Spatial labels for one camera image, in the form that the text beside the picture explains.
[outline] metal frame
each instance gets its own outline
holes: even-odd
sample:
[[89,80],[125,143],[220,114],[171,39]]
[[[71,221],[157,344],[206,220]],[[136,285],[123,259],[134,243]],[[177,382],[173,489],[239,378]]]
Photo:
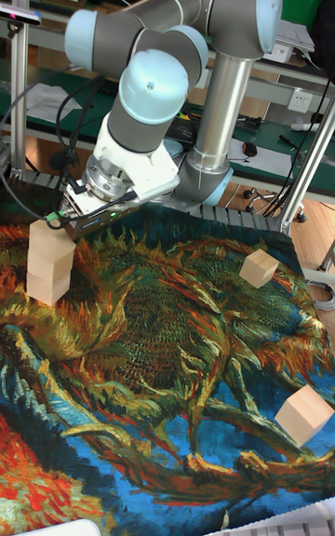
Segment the metal frame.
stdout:
[[[12,0],[19,8],[29,8],[30,0]],[[12,39],[11,100],[12,102],[27,86],[28,25],[25,23]],[[24,180],[26,137],[26,99],[20,100],[11,113],[11,164],[12,176]]]
[[307,188],[316,172],[321,158],[325,153],[328,143],[335,129],[335,93],[328,104],[325,115],[322,118],[320,127],[315,133],[315,139],[311,149],[301,166],[299,174],[294,182],[292,190],[281,214],[278,216],[277,226],[281,232],[289,233],[289,226],[295,216],[299,203],[304,198]]

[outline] black cable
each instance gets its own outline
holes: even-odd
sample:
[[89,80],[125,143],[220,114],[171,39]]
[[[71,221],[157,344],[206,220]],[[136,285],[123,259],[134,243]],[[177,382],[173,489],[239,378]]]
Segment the black cable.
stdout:
[[137,193],[135,193],[135,191],[129,191],[129,193],[122,194],[120,197],[117,197],[117,199],[115,199],[114,201],[111,201],[110,203],[106,203],[106,205],[103,205],[100,208],[95,209],[94,211],[91,211],[87,215],[76,216],[75,218],[70,218],[70,217],[67,218],[66,216],[61,216],[60,215],[59,216],[60,226],[57,226],[57,227],[53,226],[50,223],[49,220],[47,220],[47,225],[48,225],[49,228],[52,228],[52,230],[60,230],[61,228],[66,226],[66,224],[68,224],[71,221],[86,220],[87,217],[96,216],[99,213],[102,213],[103,211],[105,211],[106,209],[111,208],[114,205],[117,205],[119,203],[126,203],[127,201],[131,201],[132,199],[135,199],[136,197],[137,197]]
[[195,143],[196,138],[197,138],[197,129],[196,129],[196,126],[195,126],[194,117],[193,117],[192,110],[191,110],[191,104],[190,104],[190,102],[188,100],[186,100],[186,102],[184,103],[184,109],[186,110],[186,114],[188,115],[188,117],[190,119],[193,139],[194,139],[194,143]]
[[[317,116],[321,110],[321,107],[322,107],[322,104],[325,100],[325,97],[326,97],[326,94],[327,94],[327,91],[328,91],[328,88],[329,88],[329,85],[330,85],[330,81],[332,79],[332,76],[329,78],[326,86],[325,86],[325,89],[324,89],[324,92],[322,94],[322,97],[321,97],[321,100],[319,102],[319,105],[317,107],[317,110],[316,110],[316,113],[315,113],[315,116]],[[288,182],[289,182],[289,177],[291,175],[291,172],[292,170],[294,169],[294,166],[296,164],[296,161],[298,159],[298,155],[299,153],[301,152],[302,150],[302,146],[303,144],[305,143],[307,137],[309,136],[312,128],[313,128],[313,122],[311,122],[311,125],[309,126],[308,130],[306,131],[304,137],[302,138],[302,141],[300,143],[300,145],[298,146],[297,148],[297,151],[294,155],[294,158],[293,158],[293,161],[292,161],[292,165],[289,169],[289,173],[287,175],[287,178],[284,182],[284,185],[282,186],[281,190],[279,191],[278,195],[276,196],[275,198],[275,202],[274,203],[270,203],[270,205],[268,206],[268,208],[264,211],[263,213],[263,216],[264,218],[267,218],[269,216],[273,216],[275,214],[275,212],[278,210],[278,208],[281,208],[281,206],[285,203],[286,199],[288,198],[288,195],[290,193],[290,191],[292,190],[292,187],[294,186],[294,181],[293,183],[290,184],[290,186],[288,187],[288,189],[286,190],[285,194],[283,194],[283,192],[285,191],[285,189],[287,188],[288,186]]]
[[[65,152],[67,157],[65,159],[63,168],[60,170],[60,179],[59,179],[59,181],[57,182],[56,186],[53,189],[53,195],[51,197],[51,204],[52,204],[52,210],[54,212],[58,211],[58,207],[56,205],[56,195],[57,195],[57,193],[58,193],[58,191],[60,189],[60,184],[62,182],[62,179],[63,179],[64,176],[66,178],[69,178],[71,176],[71,174],[69,172],[69,165],[70,164],[74,165],[75,158],[77,160],[77,163],[80,164],[79,157],[75,153],[75,145],[76,145],[76,142],[78,140],[79,131],[80,131],[80,128],[83,126],[84,118],[85,118],[85,116],[87,114],[87,111],[89,109],[89,105],[90,105],[90,103],[92,101],[92,98],[95,96],[97,91],[99,91],[99,89],[101,88],[101,85],[102,85],[103,81],[104,81],[104,76],[103,75],[97,75],[96,77],[94,77],[94,79],[90,79],[89,83],[85,83],[83,86],[79,87],[72,94],[72,97],[73,97],[75,95],[75,93],[78,93],[78,91],[80,89],[82,89],[83,87],[87,87],[88,85],[92,85],[92,88],[89,91],[88,96],[86,98],[86,101],[84,103],[84,106],[82,108],[82,112],[80,114],[80,117],[79,117],[78,122],[76,124],[76,127],[74,129],[74,132],[70,136],[69,148],[67,148],[67,151]],[[65,100],[60,105],[60,109],[64,108],[65,103],[67,103],[67,102],[65,102]],[[57,112],[57,121],[58,121],[58,132],[60,134],[60,110],[58,110],[58,112]]]
[[327,205],[326,203],[322,203],[322,201],[320,201],[321,205],[323,205],[324,208],[327,208],[327,209],[330,209],[330,211],[335,211],[335,208],[331,208],[330,205]]
[[103,84],[104,76],[102,74],[99,74],[94,78],[93,81],[94,81],[94,83],[92,85],[92,88],[89,91],[89,94],[87,96],[85,104],[84,104],[84,106],[82,108],[82,111],[80,113],[77,125],[76,125],[76,127],[74,129],[73,134],[71,135],[71,138],[70,138],[70,149],[72,149],[72,150],[75,148],[75,144],[77,143],[79,130],[80,130],[80,127],[83,125],[83,122],[84,122],[85,116],[87,115],[87,111],[88,111],[88,108],[90,106],[90,103],[92,102],[92,99],[94,98],[95,94],[97,93],[97,91],[99,91],[99,89],[101,88],[101,86]]
[[[58,74],[58,73],[65,73],[66,71],[70,71],[72,70],[73,68],[77,68],[77,67],[74,67],[73,65],[70,65],[68,67],[64,67],[63,69],[59,69],[58,71],[50,71],[49,73],[46,73],[41,79],[38,79],[37,81],[35,81],[34,83],[31,83],[29,86],[27,86],[20,94],[19,96],[10,104],[10,106],[7,108],[1,122],[0,122],[0,135],[2,133],[2,130],[5,126],[5,123],[10,115],[10,113],[14,110],[14,108],[17,106],[17,104],[19,103],[19,101],[33,88],[35,87],[38,83],[42,83],[43,81],[45,81],[46,79],[48,79],[49,77],[55,75],[55,74]],[[46,221],[47,222],[47,225],[52,228],[53,230],[59,230],[61,227],[64,227],[67,223],[71,222],[71,221],[80,221],[80,220],[83,220],[85,219],[87,216],[76,216],[74,218],[71,218],[70,216],[66,217],[66,216],[62,216],[60,213],[58,213],[58,216],[59,216],[59,220],[60,220],[60,227],[55,227],[55,226],[52,226],[52,224],[50,223],[49,219],[47,218],[47,216],[40,216],[38,213],[36,213],[35,211],[32,211],[30,208],[28,208],[24,203],[22,203],[22,201],[15,195],[14,191],[11,189],[11,187],[9,186],[9,184],[7,183],[7,179],[5,177],[5,174],[4,174],[4,170],[2,168],[2,166],[0,166],[0,179],[1,181],[3,182],[3,184],[5,185],[7,191],[9,192],[9,194],[12,196],[12,198],[14,199],[14,201],[16,201],[16,203],[18,203],[18,205],[20,205],[20,207],[22,209],[24,209],[24,211],[26,211],[27,213],[29,213],[29,215],[33,216],[34,218],[36,218],[37,220],[43,220],[43,221]],[[101,208],[98,208],[96,209],[95,211],[92,211],[89,215],[90,216],[93,216],[93,215],[97,215],[101,212],[103,212],[104,210],[112,207],[113,205],[116,205],[116,204],[119,204],[119,203],[123,203],[123,202],[127,202],[127,201],[130,201],[134,198],[137,197],[137,194],[135,193],[135,191],[130,191],[129,193],[125,193],[124,195],[121,195],[120,197],[118,197],[117,199],[115,199],[113,202],[111,203],[107,203],[106,205],[102,206]]]
[[86,83],[84,83],[82,86],[80,86],[77,89],[75,89],[72,93],[69,93],[69,95],[66,96],[66,98],[64,98],[64,100],[62,101],[62,103],[60,105],[60,108],[57,111],[56,123],[55,123],[56,135],[58,137],[58,140],[59,140],[60,145],[63,148],[64,152],[68,151],[68,146],[64,143],[64,139],[61,136],[61,130],[60,130],[60,116],[61,116],[61,113],[64,110],[64,108],[65,108],[66,104],[68,103],[68,101],[70,101],[72,98],[74,98],[74,96],[76,96],[76,94],[79,93],[79,91],[81,91],[82,89],[85,89],[85,87],[88,87],[88,86],[94,84],[96,79],[97,79],[97,77],[94,77],[93,79],[88,79],[88,81],[86,81]]
[[33,172],[36,172],[36,174],[39,174],[39,171],[37,170],[36,166],[34,166],[34,164],[30,161],[30,159],[28,159],[27,156],[26,156],[26,164],[28,164],[29,168],[31,168]]

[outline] tapestry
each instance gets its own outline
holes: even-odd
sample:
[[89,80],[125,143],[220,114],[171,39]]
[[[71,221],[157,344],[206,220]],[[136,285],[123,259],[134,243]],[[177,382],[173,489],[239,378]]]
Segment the tapestry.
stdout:
[[[80,240],[49,307],[25,294],[31,220],[9,199],[0,534],[83,517],[102,536],[202,536],[334,494],[334,417],[302,448],[275,422],[306,383],[334,407],[288,237],[146,205]],[[260,289],[239,277],[256,248],[280,261]]]

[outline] wire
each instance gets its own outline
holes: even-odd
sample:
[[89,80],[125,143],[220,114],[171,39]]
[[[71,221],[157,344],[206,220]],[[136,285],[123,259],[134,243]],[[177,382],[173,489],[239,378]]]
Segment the wire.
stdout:
[[125,3],[127,7],[131,7],[131,4],[127,0],[120,0],[122,3]]
[[317,288],[322,288],[328,294],[330,294],[329,301],[314,301],[317,309],[320,309],[320,311],[333,311],[335,309],[335,291],[331,286],[324,284],[323,282],[312,281],[307,282],[307,286],[316,286]]
[[335,208],[331,208],[330,205],[327,205],[326,203],[322,203],[322,201],[320,201],[320,204],[323,205],[324,208],[330,209],[330,211],[335,211]]
[[137,197],[137,193],[135,193],[135,191],[129,191],[129,193],[122,194],[120,197],[118,197],[114,201],[111,201],[110,203],[106,203],[106,205],[103,205],[100,208],[95,209],[94,211],[91,211],[90,213],[84,216],[76,216],[75,218],[70,218],[70,217],[67,218],[66,216],[59,215],[60,226],[53,226],[49,220],[47,220],[47,225],[52,230],[60,230],[71,221],[86,220],[87,218],[91,218],[92,216],[96,216],[99,213],[106,211],[106,209],[109,209],[114,205],[118,205],[119,203],[126,203],[127,201],[131,201],[132,199],[135,199],[136,197]]
[[29,168],[32,169],[33,172],[36,172],[36,174],[39,174],[39,171],[37,170],[36,166],[28,159],[26,156],[26,164],[28,164]]
[[62,101],[62,103],[60,105],[60,108],[57,111],[56,123],[55,123],[55,125],[56,125],[56,135],[58,137],[58,140],[59,140],[60,145],[63,148],[64,152],[67,152],[69,148],[64,143],[64,139],[61,136],[61,130],[60,130],[60,116],[61,116],[61,113],[64,110],[64,108],[65,108],[66,104],[68,103],[68,101],[70,101],[72,98],[74,98],[74,96],[76,96],[76,94],[79,93],[79,91],[81,91],[82,89],[85,89],[85,87],[88,87],[88,86],[94,84],[96,82],[96,79],[97,79],[97,77],[94,77],[93,79],[88,79],[88,81],[86,81],[86,83],[84,83],[82,86],[78,87],[72,93],[70,93],[68,96],[66,96],[66,98]]
[[190,123],[191,123],[191,129],[192,129],[192,134],[193,134],[193,140],[194,142],[196,142],[196,138],[197,138],[197,129],[196,129],[196,126],[195,126],[195,121],[194,121],[194,116],[192,114],[192,110],[191,110],[191,104],[188,100],[186,100],[186,102],[184,103],[184,109],[186,110],[186,113],[190,119]]
[[[322,94],[322,97],[321,97],[321,100],[320,100],[320,103],[317,107],[317,110],[316,110],[316,113],[315,113],[315,117],[317,117],[317,115],[319,114],[320,110],[321,110],[321,107],[322,107],[322,104],[325,100],[325,97],[326,97],[326,94],[327,94],[327,91],[328,91],[328,88],[329,88],[329,85],[330,85],[330,81],[332,79],[332,76],[330,76],[329,80],[327,81],[327,84],[325,86],[325,89],[324,89],[324,92]],[[291,164],[291,167],[289,169],[289,173],[287,175],[287,178],[284,182],[284,185],[282,186],[281,190],[279,191],[278,195],[275,197],[274,199],[274,203],[271,203],[269,205],[269,207],[265,210],[263,216],[265,218],[269,217],[269,216],[273,216],[275,214],[275,212],[278,210],[278,208],[281,208],[281,206],[285,203],[286,199],[288,198],[288,195],[290,193],[290,191],[292,190],[293,186],[294,186],[294,182],[290,184],[290,186],[287,188],[288,186],[288,183],[289,183],[289,177],[291,175],[291,172],[292,170],[294,169],[294,166],[296,164],[296,161],[298,159],[298,155],[300,154],[301,150],[302,150],[302,146],[303,144],[305,143],[307,137],[309,136],[311,130],[313,128],[313,122],[311,123],[311,125],[309,126],[308,130],[306,131],[304,137],[302,138],[302,141],[300,143],[300,145],[298,146],[298,149],[297,149],[297,152],[295,153],[294,155],[294,158],[293,158],[293,161],[292,161],[292,164]]]
[[[19,103],[19,101],[28,93],[28,91],[30,91],[31,89],[33,89],[33,87],[36,87],[36,85],[38,83],[41,83],[43,81],[46,81],[49,77],[52,77],[53,75],[55,74],[58,74],[58,73],[65,73],[66,71],[71,71],[73,69],[77,69],[77,67],[74,67],[73,65],[70,65],[70,66],[67,66],[67,67],[64,67],[62,69],[58,69],[58,71],[50,71],[49,73],[46,73],[45,75],[43,75],[43,77],[41,79],[38,79],[37,81],[35,81],[34,83],[31,83],[29,86],[27,86],[20,94],[19,96],[10,104],[10,106],[7,108],[4,116],[2,117],[2,120],[0,122],[0,135],[2,134],[2,131],[4,129],[4,126],[6,124],[6,121],[10,115],[10,113],[14,110],[14,108],[17,106],[17,104]],[[37,218],[38,220],[45,220],[46,217],[45,216],[40,216],[38,213],[36,213],[35,211],[32,211],[30,208],[28,208],[24,203],[22,203],[22,201],[15,195],[14,191],[12,191],[11,187],[9,186],[8,182],[7,182],[7,179],[5,177],[5,174],[4,174],[4,170],[3,168],[0,166],[0,179],[1,181],[3,182],[3,184],[5,185],[5,188],[6,190],[9,192],[9,194],[12,196],[12,198],[14,199],[14,201],[16,201],[18,203],[18,205],[20,205],[22,207],[22,209],[24,209],[27,213],[29,213],[29,215],[33,216],[34,218]]]
[[[71,71],[71,70],[76,70],[78,67],[74,67],[73,65],[70,65],[70,66],[67,66],[67,67],[64,67],[63,69],[58,69],[58,71],[50,71],[49,73],[46,73],[41,79],[39,79],[38,81],[35,81],[34,83],[31,83],[29,86],[27,86],[20,94],[19,96],[10,104],[10,106],[7,108],[7,111],[5,112],[1,122],[0,122],[0,135],[2,133],[2,130],[5,126],[5,123],[10,115],[10,113],[14,110],[14,108],[17,106],[17,104],[19,103],[19,101],[28,93],[28,91],[30,91],[33,87],[35,87],[38,83],[41,83],[43,81],[45,81],[46,79],[48,79],[49,77],[55,75],[55,74],[58,74],[58,73],[65,73],[66,71]],[[24,209],[24,211],[26,211],[27,213],[29,213],[29,215],[33,216],[34,218],[36,218],[37,220],[43,220],[43,221],[46,221],[47,222],[47,225],[52,228],[52,230],[59,230],[61,227],[64,227],[67,223],[71,222],[71,221],[80,221],[80,220],[84,220],[87,216],[75,216],[74,218],[71,218],[70,216],[69,217],[66,217],[64,216],[63,214],[61,214],[60,212],[57,212],[57,215],[58,215],[58,218],[60,220],[60,226],[59,227],[55,227],[55,226],[52,226],[52,224],[50,223],[50,220],[49,220],[49,216],[41,216],[39,215],[38,213],[36,213],[35,211],[32,211],[30,208],[28,208],[14,193],[14,191],[11,189],[11,187],[9,186],[9,184],[7,183],[7,179],[5,177],[5,174],[4,174],[4,170],[3,168],[0,166],[0,179],[1,181],[3,182],[3,184],[5,185],[7,191],[9,192],[9,194],[12,196],[12,198],[14,199],[14,201],[16,201],[16,203],[18,203],[18,205],[20,205],[20,207],[22,209]],[[106,205],[102,206],[101,208],[98,208],[96,209],[95,211],[92,211],[89,216],[93,216],[93,215],[97,215],[101,212],[103,212],[104,210],[110,208],[111,206],[113,205],[116,205],[116,204],[119,204],[119,203],[123,203],[123,202],[127,202],[127,201],[130,201],[134,198],[137,197],[137,194],[135,193],[135,191],[130,191],[129,193],[125,193],[124,195],[121,195],[120,197],[118,197],[117,199],[115,199],[113,202],[111,203],[107,203]]]

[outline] stacked wooden blocks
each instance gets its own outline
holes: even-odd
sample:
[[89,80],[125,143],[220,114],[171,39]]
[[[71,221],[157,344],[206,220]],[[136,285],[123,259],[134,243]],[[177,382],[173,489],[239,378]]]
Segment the stacked wooden blocks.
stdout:
[[254,288],[261,288],[273,277],[278,264],[277,259],[258,248],[245,258],[240,277],[243,277]]
[[321,395],[305,385],[288,397],[275,420],[301,447],[322,429],[333,413]]
[[75,243],[64,229],[52,230],[43,220],[30,226],[27,294],[51,306],[70,287]]

